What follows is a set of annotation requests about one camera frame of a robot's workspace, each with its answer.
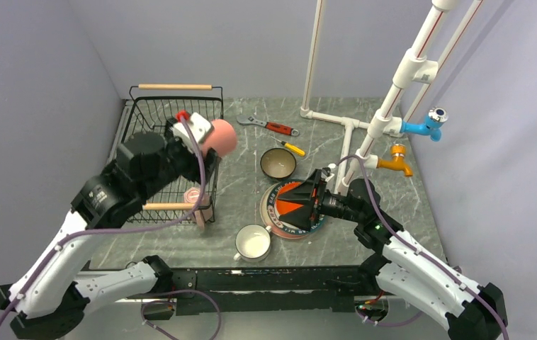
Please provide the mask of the salmon pink mug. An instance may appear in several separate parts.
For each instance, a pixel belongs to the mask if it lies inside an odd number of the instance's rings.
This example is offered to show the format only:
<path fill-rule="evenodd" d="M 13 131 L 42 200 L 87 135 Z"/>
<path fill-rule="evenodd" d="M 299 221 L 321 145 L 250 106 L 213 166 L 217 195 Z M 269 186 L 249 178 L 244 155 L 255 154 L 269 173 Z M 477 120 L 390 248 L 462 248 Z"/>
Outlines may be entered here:
<path fill-rule="evenodd" d="M 204 157 L 213 149 L 219 157 L 224 157 L 233 152 L 237 147 L 237 135 L 231 124 L 223 119 L 212 121 L 213 131 L 200 146 Z"/>

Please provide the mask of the light pink mug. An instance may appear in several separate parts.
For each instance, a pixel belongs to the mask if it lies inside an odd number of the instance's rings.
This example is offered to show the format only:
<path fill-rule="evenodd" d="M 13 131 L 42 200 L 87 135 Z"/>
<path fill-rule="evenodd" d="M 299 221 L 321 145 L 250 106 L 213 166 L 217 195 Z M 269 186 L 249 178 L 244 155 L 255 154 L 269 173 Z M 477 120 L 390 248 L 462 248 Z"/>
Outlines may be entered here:
<path fill-rule="evenodd" d="M 191 187 L 184 194 L 183 199 L 185 203 L 197 203 L 199 201 L 199 209 L 194 212 L 193 219 L 196 222 L 196 225 L 204 230 L 207 223 L 213 217 L 213 208 L 211 205 L 210 196 L 207 193 L 204 193 L 200 199 L 200 189 L 199 187 Z"/>

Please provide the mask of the white enamel cup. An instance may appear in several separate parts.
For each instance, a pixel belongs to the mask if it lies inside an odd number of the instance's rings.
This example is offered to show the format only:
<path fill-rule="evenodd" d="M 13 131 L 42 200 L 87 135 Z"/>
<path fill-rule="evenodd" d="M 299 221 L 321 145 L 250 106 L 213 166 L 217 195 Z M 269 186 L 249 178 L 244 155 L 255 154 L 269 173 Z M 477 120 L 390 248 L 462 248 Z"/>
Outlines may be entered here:
<path fill-rule="evenodd" d="M 271 227 L 246 225 L 241 228 L 234 241 L 235 261 L 257 262 L 264 260 L 271 250 Z"/>

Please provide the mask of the black wire dish rack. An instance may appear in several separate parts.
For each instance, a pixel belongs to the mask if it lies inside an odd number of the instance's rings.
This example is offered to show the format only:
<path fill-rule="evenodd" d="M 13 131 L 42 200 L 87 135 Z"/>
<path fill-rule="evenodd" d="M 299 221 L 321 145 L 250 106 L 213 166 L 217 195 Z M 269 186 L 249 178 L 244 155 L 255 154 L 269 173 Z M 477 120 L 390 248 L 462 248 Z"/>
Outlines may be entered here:
<path fill-rule="evenodd" d="M 131 101 L 108 160 L 124 179 L 134 181 L 131 186 L 137 189 L 142 202 L 141 211 L 129 222 L 195 222 L 193 214 L 199 209 L 199 201 L 185 203 L 183 194 L 191 187 L 199 187 L 200 199 L 207 193 L 214 208 L 217 168 L 205 187 L 182 177 L 183 151 L 191 150 L 198 157 L 203 154 L 199 144 L 184 144 L 168 128 L 182 110 L 197 112 L 211 123 L 223 119 L 223 97 L 141 96 Z"/>

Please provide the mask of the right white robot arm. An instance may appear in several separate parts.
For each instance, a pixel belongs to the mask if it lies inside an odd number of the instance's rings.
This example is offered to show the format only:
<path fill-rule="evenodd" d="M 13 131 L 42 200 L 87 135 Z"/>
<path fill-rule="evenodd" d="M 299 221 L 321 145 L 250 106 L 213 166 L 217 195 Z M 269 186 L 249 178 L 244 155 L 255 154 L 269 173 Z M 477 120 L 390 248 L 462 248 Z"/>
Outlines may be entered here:
<path fill-rule="evenodd" d="M 348 193 L 327 189 L 327 169 L 317 169 L 279 193 L 280 221 L 309 231 L 321 217 L 356 223 L 357 240 L 373 255 L 358 268 L 362 291 L 392 293 L 432 318 L 450 339 L 508 339 L 502 291 L 464 276 L 427 251 L 380 208 L 380 196 L 367 178 L 352 181 Z"/>

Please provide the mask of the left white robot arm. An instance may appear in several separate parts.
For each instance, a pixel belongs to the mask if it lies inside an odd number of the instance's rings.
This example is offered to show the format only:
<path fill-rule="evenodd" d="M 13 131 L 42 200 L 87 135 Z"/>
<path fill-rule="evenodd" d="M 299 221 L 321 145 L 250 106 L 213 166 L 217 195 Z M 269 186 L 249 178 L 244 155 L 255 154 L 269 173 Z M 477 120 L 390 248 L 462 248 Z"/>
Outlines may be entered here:
<path fill-rule="evenodd" d="M 204 185 L 220 160 L 211 132 L 171 127 L 139 132 L 118 145 L 115 158 L 73 199 L 58 233 L 31 269 L 0 285 L 0 309 L 14 313 L 18 339 L 59 339 L 88 314 L 133 295 L 165 296 L 173 273 L 158 256 L 91 280 L 77 274 L 101 242 L 125 232 L 145 203 L 179 178 Z"/>

